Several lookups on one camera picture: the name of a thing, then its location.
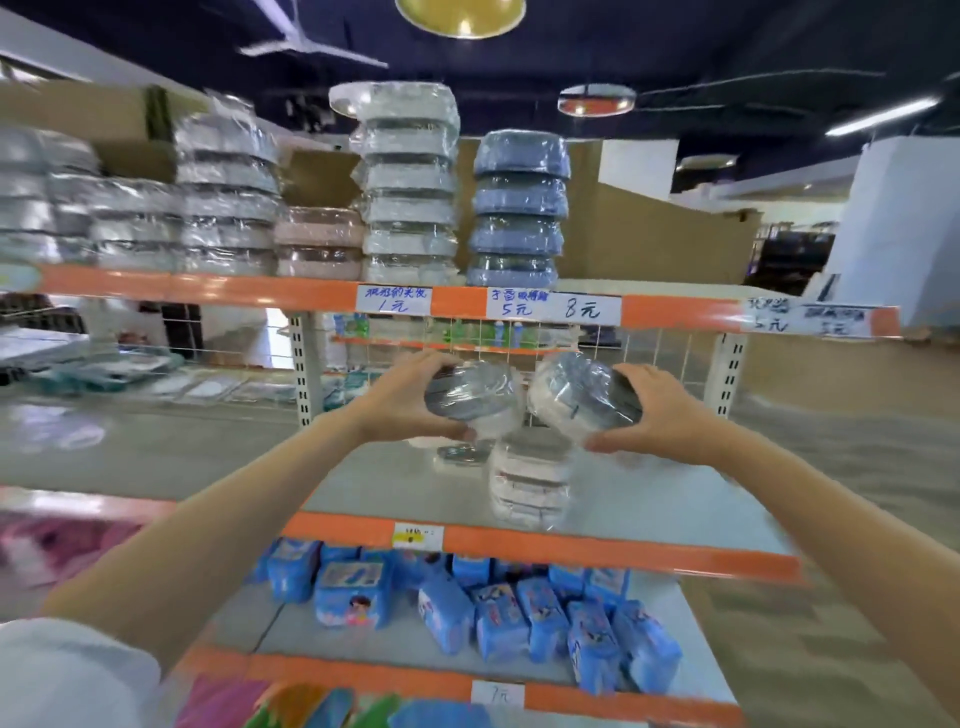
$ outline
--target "ceiling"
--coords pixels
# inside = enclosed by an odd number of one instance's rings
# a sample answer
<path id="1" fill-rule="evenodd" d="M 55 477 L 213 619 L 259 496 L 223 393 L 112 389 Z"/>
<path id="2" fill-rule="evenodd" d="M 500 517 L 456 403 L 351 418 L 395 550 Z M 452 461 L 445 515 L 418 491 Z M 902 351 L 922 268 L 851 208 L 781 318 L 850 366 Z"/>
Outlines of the ceiling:
<path id="1" fill-rule="evenodd" d="M 293 0 L 279 0 L 292 14 Z M 740 174 L 847 156 L 866 137 L 823 132 L 864 111 L 926 94 L 945 102 L 897 127 L 960 131 L 956 0 L 527 0 L 505 36 L 470 41 L 408 24 L 393 0 L 300 0 L 313 40 L 373 56 L 386 70 L 323 55 L 247 58 L 280 33 L 253 0 L 0 0 L 31 20 L 185 85 L 235 93 L 280 124 L 328 133 L 326 91 L 366 79 L 453 88 L 464 134 L 504 127 L 568 136 L 678 137 L 681 156 L 744 155 Z M 636 109 L 605 119 L 557 112 L 561 89 L 619 83 Z M 287 100 L 299 101 L 293 117 Z"/>

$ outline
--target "store shelf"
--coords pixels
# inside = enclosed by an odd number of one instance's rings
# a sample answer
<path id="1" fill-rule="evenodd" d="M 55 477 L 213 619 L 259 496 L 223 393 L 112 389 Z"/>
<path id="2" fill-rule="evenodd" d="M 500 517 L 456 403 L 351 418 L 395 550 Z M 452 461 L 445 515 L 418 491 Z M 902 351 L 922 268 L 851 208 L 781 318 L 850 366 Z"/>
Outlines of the store shelf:
<path id="1" fill-rule="evenodd" d="M 0 620 L 28 617 L 47 590 L 23 591 L 0 571 Z M 475 645 L 444 655 L 420 620 L 412 594 L 393 597 L 387 627 L 329 629 L 311 604 L 282 606 L 266 585 L 245 586 L 220 610 L 181 668 L 225 677 L 314 682 L 364 694 L 469 702 L 474 679 L 522 683 L 525 708 L 564 716 L 734 728 L 743 715 L 676 582 L 635 572 L 631 598 L 644 602 L 680 643 L 684 660 L 668 695 L 594 697 L 575 687 L 568 660 L 487 664 Z"/>
<path id="2" fill-rule="evenodd" d="M 545 356 L 549 353 L 574 352 L 576 347 L 562 349 L 512 349 L 507 347 L 492 347 L 480 344 L 452 344 L 442 341 L 395 341 L 393 339 L 365 339 L 359 336 L 334 335 L 331 341 L 337 344 L 358 344 L 370 347 L 401 347 L 402 349 L 436 349 L 440 352 L 483 352 L 505 353 L 510 356 Z"/>
<path id="3" fill-rule="evenodd" d="M 109 271 L 70 265 L 40 266 L 39 293 L 109 296 L 176 303 L 282 308 L 287 311 L 353 311 L 357 286 L 345 280 L 175 275 Z M 624 328 L 684 328 L 741 332 L 747 323 L 741 302 L 755 296 L 782 297 L 742 285 L 651 281 L 561 280 L 560 291 L 623 298 Z M 431 314 L 441 318 L 487 318 L 487 289 L 433 289 Z M 874 336 L 900 335 L 895 307 L 871 312 Z"/>
<path id="4" fill-rule="evenodd" d="M 296 431 L 228 405 L 129 409 L 110 397 L 0 406 L 0 509 L 147 521 Z M 478 470 L 441 474 L 405 443 L 349 456 L 285 533 L 387 547 L 394 523 L 441 524 L 444 550 L 773 582 L 802 580 L 766 511 L 710 468 L 580 452 L 575 502 L 547 533 L 497 521 Z"/>

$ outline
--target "yellow pendant lamp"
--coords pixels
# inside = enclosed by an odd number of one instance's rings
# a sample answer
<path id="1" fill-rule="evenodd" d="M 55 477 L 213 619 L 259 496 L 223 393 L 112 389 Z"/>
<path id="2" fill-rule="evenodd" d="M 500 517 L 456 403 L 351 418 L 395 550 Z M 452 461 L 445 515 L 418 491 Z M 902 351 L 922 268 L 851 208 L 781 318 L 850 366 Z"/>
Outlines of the yellow pendant lamp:
<path id="1" fill-rule="evenodd" d="M 396 0 L 409 22 L 437 36 L 479 40 L 513 30 L 527 12 L 526 0 Z"/>

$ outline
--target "person's left hand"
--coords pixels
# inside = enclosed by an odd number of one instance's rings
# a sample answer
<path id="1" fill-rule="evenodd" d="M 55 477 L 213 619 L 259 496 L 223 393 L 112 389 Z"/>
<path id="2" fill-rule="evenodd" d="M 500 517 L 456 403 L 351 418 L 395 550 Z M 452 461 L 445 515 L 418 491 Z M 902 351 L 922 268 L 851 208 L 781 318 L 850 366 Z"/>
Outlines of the person's left hand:
<path id="1" fill-rule="evenodd" d="M 411 437 L 472 439 L 466 423 L 427 411 L 426 385 L 442 367 L 462 362 L 448 353 L 424 351 L 400 359 L 373 383 L 367 394 L 345 408 L 356 418 L 364 442 L 406 440 Z"/>

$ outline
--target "stack of blue containers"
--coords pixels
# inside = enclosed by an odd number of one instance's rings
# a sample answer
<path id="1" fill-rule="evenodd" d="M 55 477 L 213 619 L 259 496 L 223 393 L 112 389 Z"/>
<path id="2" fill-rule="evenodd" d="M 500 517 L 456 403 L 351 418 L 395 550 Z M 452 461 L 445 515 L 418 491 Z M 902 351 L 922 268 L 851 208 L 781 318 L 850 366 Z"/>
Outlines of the stack of blue containers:
<path id="1" fill-rule="evenodd" d="M 564 249 L 570 156 L 556 134 L 504 129 L 483 137 L 473 163 L 476 223 L 468 285 L 552 288 Z"/>

